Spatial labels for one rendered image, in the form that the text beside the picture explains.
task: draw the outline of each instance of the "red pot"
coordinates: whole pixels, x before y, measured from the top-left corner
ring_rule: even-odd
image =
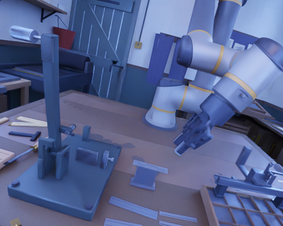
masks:
[[[75,39],[75,32],[59,27],[53,27],[53,33],[58,35],[58,46],[60,48],[71,49]]]

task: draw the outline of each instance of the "wooden shelf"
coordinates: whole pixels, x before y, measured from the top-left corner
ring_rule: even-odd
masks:
[[[24,1],[27,1],[27,2],[29,2],[31,4],[33,4],[33,5],[36,5],[36,6],[40,7],[40,8],[43,8],[43,9],[45,9],[47,11],[50,11],[50,12],[56,11],[57,13],[62,13],[62,14],[66,14],[67,15],[67,12],[65,12],[65,11],[63,11],[63,10],[61,10],[61,9],[59,9],[59,8],[57,8],[57,7],[53,6],[53,5],[45,2],[45,1],[42,1],[42,0],[24,0]]]

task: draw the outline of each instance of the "blue door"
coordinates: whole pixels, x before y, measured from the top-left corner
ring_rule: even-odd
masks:
[[[90,94],[119,101],[140,1],[77,1],[72,49],[94,64]]]

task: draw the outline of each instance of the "white wall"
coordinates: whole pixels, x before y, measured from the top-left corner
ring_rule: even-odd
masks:
[[[9,34],[11,26],[21,26],[36,30],[39,34],[52,33],[52,28],[58,26],[58,15],[63,22],[68,26],[72,0],[58,0],[58,3],[65,7],[67,15],[55,13],[54,15],[46,18],[41,23],[42,9],[24,0],[1,0],[0,1],[0,40],[20,41],[13,39]]]
[[[144,68],[149,68],[156,33],[177,37],[186,34],[195,0],[150,0],[141,36],[142,47],[136,49],[134,45],[140,36],[147,2],[141,0],[128,59],[129,64]],[[283,45],[283,0],[248,0],[239,12],[234,29],[259,38],[271,38]],[[171,60],[169,57],[165,73],[170,70]],[[186,77],[193,79],[194,75],[195,71],[188,70]],[[283,73],[258,98],[283,108]]]

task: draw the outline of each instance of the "yellow stripe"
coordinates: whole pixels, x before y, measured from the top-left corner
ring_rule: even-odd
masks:
[[[187,35],[191,34],[192,32],[204,32],[204,33],[207,33],[212,38],[212,35],[210,35],[208,32],[206,32],[204,30],[194,30],[194,31],[191,31],[190,33],[188,33]]]
[[[244,88],[250,95],[253,99],[256,99],[257,95],[255,93],[255,91],[253,91],[251,89],[251,87],[249,87],[244,81],[242,81],[241,79],[239,79],[238,77],[236,77],[235,75],[231,74],[231,73],[226,73],[224,75],[225,77],[228,77],[230,78],[231,80],[233,80],[234,82],[238,83],[239,85],[242,86],[242,88]]]
[[[235,57],[236,57],[239,53],[237,53],[237,54],[234,56],[234,58],[232,59],[231,68],[232,68],[232,64],[233,64],[233,61],[234,61]]]
[[[184,103],[184,100],[185,100],[185,96],[187,95],[187,91],[188,91],[188,87],[185,86],[184,87],[184,93],[183,93],[183,99],[181,100],[181,103],[180,103],[180,106],[179,106],[179,110],[181,110],[181,108],[183,107],[183,103]]]
[[[212,91],[212,90],[199,88],[199,87],[197,87],[197,86],[193,86],[192,84],[189,84],[189,87],[192,87],[192,88],[194,88],[194,89],[198,89],[198,90],[201,90],[201,91],[207,92],[207,93],[214,93],[214,91]]]
[[[215,72],[217,71],[218,67],[220,66],[220,63],[221,63],[224,51],[225,51],[225,47],[223,45],[220,45],[219,58],[218,58],[217,63],[215,65],[215,67],[214,67],[214,70],[211,72],[211,74],[215,74]]]
[[[160,112],[165,112],[165,113],[169,113],[169,114],[174,114],[176,111],[172,112],[172,111],[166,111],[163,109],[160,109],[158,107],[155,107],[154,105],[152,105],[153,108],[155,108],[156,110],[160,111]]]
[[[242,3],[239,2],[238,0],[219,0],[219,1],[232,1],[232,2],[235,2],[235,3],[237,3],[238,5],[242,6]]]
[[[25,72],[25,71],[21,71],[21,70],[16,69],[16,68],[12,68],[12,70],[19,71],[19,72],[23,72],[23,73],[26,73],[26,74],[32,74],[32,75],[39,76],[39,77],[43,78],[42,75],[38,75],[38,74],[30,73],[30,72]]]

